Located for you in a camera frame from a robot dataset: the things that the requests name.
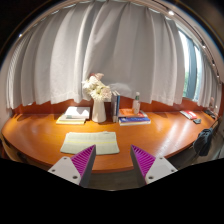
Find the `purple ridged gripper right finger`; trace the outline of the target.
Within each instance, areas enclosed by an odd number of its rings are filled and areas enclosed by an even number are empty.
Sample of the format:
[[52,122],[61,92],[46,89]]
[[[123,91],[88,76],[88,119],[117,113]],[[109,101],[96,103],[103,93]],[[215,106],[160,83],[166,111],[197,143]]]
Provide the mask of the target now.
[[153,183],[177,169],[164,157],[155,157],[145,150],[132,145],[130,155],[139,185]]

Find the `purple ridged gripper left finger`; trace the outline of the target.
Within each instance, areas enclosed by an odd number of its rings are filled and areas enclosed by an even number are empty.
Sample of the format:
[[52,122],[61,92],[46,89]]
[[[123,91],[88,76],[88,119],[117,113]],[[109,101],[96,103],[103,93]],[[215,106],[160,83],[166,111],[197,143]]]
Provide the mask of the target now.
[[96,146],[92,145],[72,157],[63,156],[49,172],[81,187],[87,187],[96,157]]

